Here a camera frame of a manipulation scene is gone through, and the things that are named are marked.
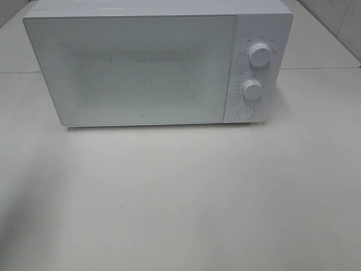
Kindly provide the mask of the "white microwave door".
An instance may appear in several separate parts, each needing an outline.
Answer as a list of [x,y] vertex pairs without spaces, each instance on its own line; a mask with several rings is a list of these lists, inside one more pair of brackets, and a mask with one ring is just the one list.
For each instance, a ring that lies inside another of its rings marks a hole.
[[27,18],[68,127],[220,123],[236,16]]

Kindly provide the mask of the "round white door release button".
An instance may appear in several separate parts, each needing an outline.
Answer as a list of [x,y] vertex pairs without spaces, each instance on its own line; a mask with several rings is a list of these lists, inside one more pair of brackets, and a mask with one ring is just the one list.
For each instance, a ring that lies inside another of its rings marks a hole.
[[244,120],[250,120],[255,114],[255,109],[252,106],[242,106],[237,112],[237,116]]

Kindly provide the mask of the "white microwave oven body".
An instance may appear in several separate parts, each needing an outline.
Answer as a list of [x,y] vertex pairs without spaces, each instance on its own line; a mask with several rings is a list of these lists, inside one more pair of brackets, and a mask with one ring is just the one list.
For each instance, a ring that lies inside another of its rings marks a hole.
[[[271,98],[275,91],[294,18],[290,9],[282,1],[38,1],[26,14],[23,23],[27,18],[224,15],[236,16],[224,118],[220,123],[192,124],[264,122],[268,117]],[[263,67],[252,66],[248,57],[250,46],[259,41],[267,42],[272,48],[271,60]],[[253,79],[261,82],[263,94],[257,100],[246,100],[243,98],[241,87],[244,82]],[[244,120],[237,116],[242,106],[252,106],[255,109],[252,119]]]

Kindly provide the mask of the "white microwave knob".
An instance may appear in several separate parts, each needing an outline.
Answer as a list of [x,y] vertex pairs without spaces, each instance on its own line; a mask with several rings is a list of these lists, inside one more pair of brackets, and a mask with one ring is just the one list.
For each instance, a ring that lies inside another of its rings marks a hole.
[[257,100],[263,94],[263,86],[259,80],[248,80],[241,87],[243,98],[246,100]]
[[264,41],[259,41],[250,46],[248,57],[252,66],[263,67],[271,60],[272,48]]

